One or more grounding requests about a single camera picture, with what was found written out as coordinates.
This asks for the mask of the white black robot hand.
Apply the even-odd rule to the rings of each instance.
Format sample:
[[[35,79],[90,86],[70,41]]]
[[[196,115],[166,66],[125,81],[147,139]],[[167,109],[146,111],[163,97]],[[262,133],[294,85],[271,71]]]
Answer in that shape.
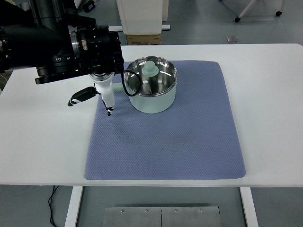
[[[89,100],[96,95],[100,95],[102,102],[107,110],[107,115],[110,116],[114,110],[115,97],[113,89],[113,78],[115,73],[104,74],[90,74],[90,78],[93,80],[94,85],[92,87],[84,88],[71,96],[68,101],[68,106],[74,106],[78,103]]]

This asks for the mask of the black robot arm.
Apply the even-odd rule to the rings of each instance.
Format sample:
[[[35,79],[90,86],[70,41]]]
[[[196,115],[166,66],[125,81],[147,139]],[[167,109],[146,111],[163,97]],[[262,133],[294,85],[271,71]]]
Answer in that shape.
[[[28,10],[0,3],[0,70],[35,67],[37,84],[88,74],[124,73],[118,33],[69,14],[60,0],[29,0]]]

